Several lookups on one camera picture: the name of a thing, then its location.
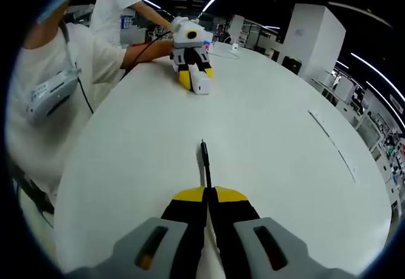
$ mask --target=black cable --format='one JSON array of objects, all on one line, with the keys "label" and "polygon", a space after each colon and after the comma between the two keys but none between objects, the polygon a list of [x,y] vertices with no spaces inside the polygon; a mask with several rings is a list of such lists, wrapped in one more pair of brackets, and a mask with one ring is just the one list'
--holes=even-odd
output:
[{"label": "black cable", "polygon": [[87,96],[86,96],[86,94],[84,93],[82,81],[80,81],[80,78],[77,78],[77,80],[78,80],[78,84],[80,85],[80,88],[82,89],[84,99],[86,100],[86,103],[87,103],[88,107],[90,108],[91,113],[94,114],[94,111],[93,111],[93,109],[92,109],[91,106],[90,106],[89,100],[87,100]]},{"label": "black cable", "polygon": [[157,40],[159,40],[159,39],[161,39],[162,37],[164,37],[166,34],[169,34],[170,32],[171,32],[171,31],[166,31],[164,34],[158,35],[157,38],[155,38],[152,42],[150,42],[150,43],[144,48],[144,50],[142,50],[142,51],[137,55],[137,57],[136,57],[136,58],[134,59],[134,61],[132,62],[131,68],[129,68],[129,69],[127,70],[127,72],[124,74],[124,76],[122,76],[121,80],[127,76],[128,72],[129,72],[130,70],[133,70],[133,69],[137,66],[137,63],[136,63],[136,62],[137,62],[138,58],[141,56],[142,53],[144,53],[144,51],[145,51],[150,45],[152,45],[152,44],[155,43]]},{"label": "black cable", "polygon": [[[15,192],[16,192],[17,200],[18,200],[18,203],[20,205],[20,208],[22,209],[21,202],[20,202],[21,187],[20,187],[20,184],[17,181],[15,181],[15,182],[16,182],[16,190],[15,190]],[[40,207],[34,201],[32,201],[32,202],[35,204],[35,206],[36,206],[36,208],[38,210],[38,213],[43,217],[43,219],[46,221],[46,223],[48,223],[48,225],[51,228],[53,228],[53,225],[47,220],[47,218],[45,218],[44,211],[41,211]]]},{"label": "black cable", "polygon": [[53,228],[53,225],[45,218],[44,214],[43,214],[43,213],[40,213],[40,215],[43,217],[43,219],[46,221],[46,223],[48,223],[49,226],[50,226],[51,228]]},{"label": "black cable", "polygon": [[201,154],[202,154],[202,162],[204,163],[205,167],[205,176],[207,180],[207,188],[211,188],[211,172],[209,171],[209,158],[208,158],[208,150],[207,144],[204,140],[201,140]]}]

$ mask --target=person's arm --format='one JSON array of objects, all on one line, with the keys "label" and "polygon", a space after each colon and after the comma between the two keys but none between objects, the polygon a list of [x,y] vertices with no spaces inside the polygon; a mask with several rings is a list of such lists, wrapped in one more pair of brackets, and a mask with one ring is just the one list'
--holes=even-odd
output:
[{"label": "person's arm", "polygon": [[143,2],[135,3],[131,5],[130,8],[140,13],[146,20],[149,20],[160,26],[163,26],[168,31],[171,31],[170,22],[162,18],[159,13],[157,13],[155,10],[153,10],[151,7],[144,4]]},{"label": "person's arm", "polygon": [[153,43],[141,54],[137,61],[134,62],[140,52],[142,52],[147,46],[148,45],[129,47],[124,55],[121,69],[131,69],[136,63],[149,62],[153,59],[161,58],[162,56],[169,56],[171,54],[171,49],[173,48],[173,42],[170,40],[164,40]]}]

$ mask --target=white robot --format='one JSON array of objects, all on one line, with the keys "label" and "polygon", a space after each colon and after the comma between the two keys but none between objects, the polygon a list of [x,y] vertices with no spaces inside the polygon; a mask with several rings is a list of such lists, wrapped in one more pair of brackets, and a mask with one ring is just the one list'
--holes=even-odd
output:
[{"label": "white robot", "polygon": [[[189,18],[176,17],[171,23],[173,51],[170,59],[178,66],[178,79],[187,89],[196,94],[208,94],[213,70],[204,46],[205,31]],[[190,71],[196,64],[198,71]]]}]

